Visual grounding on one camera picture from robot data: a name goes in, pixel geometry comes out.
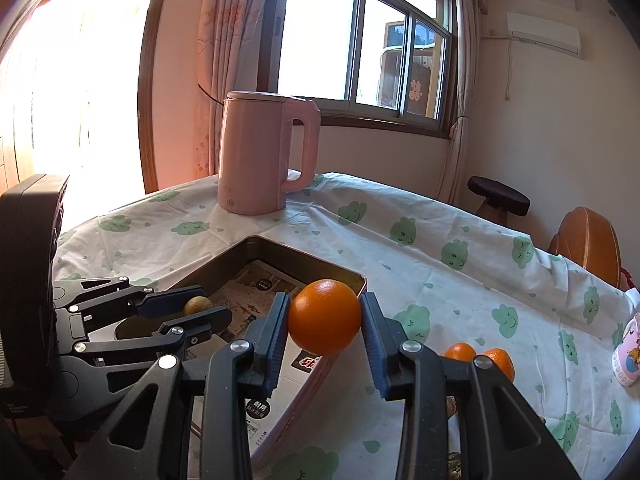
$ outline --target cartoon cup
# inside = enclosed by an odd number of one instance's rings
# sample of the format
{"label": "cartoon cup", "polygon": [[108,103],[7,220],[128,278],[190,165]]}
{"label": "cartoon cup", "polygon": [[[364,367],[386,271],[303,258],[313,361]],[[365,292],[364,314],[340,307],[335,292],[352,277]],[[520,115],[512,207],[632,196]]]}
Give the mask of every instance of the cartoon cup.
{"label": "cartoon cup", "polygon": [[640,377],[640,314],[627,323],[611,363],[614,375],[623,386],[631,386]]}

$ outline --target kettle handle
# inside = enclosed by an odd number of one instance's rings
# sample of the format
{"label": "kettle handle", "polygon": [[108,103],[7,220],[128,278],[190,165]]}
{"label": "kettle handle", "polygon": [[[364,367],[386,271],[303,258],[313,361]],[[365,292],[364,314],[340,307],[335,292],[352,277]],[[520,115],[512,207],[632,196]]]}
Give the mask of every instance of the kettle handle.
{"label": "kettle handle", "polygon": [[302,144],[302,167],[300,176],[285,180],[280,184],[280,192],[300,191],[308,187],[316,176],[318,160],[318,142],[320,139],[320,110],[313,101],[290,98],[284,103],[282,111],[283,125],[293,128],[293,120],[299,119],[305,124],[305,137]]}

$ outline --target wall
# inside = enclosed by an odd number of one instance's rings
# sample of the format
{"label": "wall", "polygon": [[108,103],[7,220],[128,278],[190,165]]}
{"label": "wall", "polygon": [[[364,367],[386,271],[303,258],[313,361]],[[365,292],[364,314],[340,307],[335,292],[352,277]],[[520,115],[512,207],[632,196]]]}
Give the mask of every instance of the wall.
{"label": "wall", "polygon": [[198,97],[196,38],[202,0],[164,0],[152,90],[154,152],[160,189],[193,179]]}
{"label": "wall", "polygon": [[[576,206],[606,216],[623,265],[638,279],[640,50],[606,0],[576,0],[576,7],[489,0],[485,33],[505,34],[506,12],[555,20],[580,30],[582,59],[514,42],[511,99],[505,101],[508,42],[482,40],[466,172],[526,194],[529,214],[511,216],[510,226],[543,249]],[[480,201],[465,188],[463,208],[475,211]]]}
{"label": "wall", "polygon": [[[164,0],[153,82],[153,128],[158,184],[193,178],[196,35],[202,0]],[[255,90],[260,23],[242,45],[235,88]],[[295,131],[291,165],[299,167],[302,133]],[[447,149],[435,137],[365,128],[321,128],[317,171],[349,173],[419,194],[432,195]]]}

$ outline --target window sill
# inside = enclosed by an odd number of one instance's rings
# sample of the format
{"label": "window sill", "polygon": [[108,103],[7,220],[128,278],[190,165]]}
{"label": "window sill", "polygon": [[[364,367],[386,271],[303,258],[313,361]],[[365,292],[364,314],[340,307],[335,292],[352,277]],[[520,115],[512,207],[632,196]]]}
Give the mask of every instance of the window sill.
{"label": "window sill", "polygon": [[389,130],[392,132],[404,132],[407,134],[437,137],[438,139],[449,139],[449,134],[441,130],[431,129],[426,126],[420,126],[419,124],[403,123],[400,121],[347,117],[322,113],[320,124],[321,126],[344,126],[348,128],[368,128],[370,130]]}

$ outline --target pink electric kettle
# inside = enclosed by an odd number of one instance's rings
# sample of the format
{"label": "pink electric kettle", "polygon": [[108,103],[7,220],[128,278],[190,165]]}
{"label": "pink electric kettle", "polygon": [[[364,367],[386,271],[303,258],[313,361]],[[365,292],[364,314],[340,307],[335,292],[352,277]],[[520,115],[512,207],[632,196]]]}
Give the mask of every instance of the pink electric kettle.
{"label": "pink electric kettle", "polygon": [[[288,180],[293,120],[305,125],[300,176]],[[316,173],[320,110],[313,101],[263,92],[229,92],[220,140],[218,203],[241,215],[284,208],[286,194]]]}

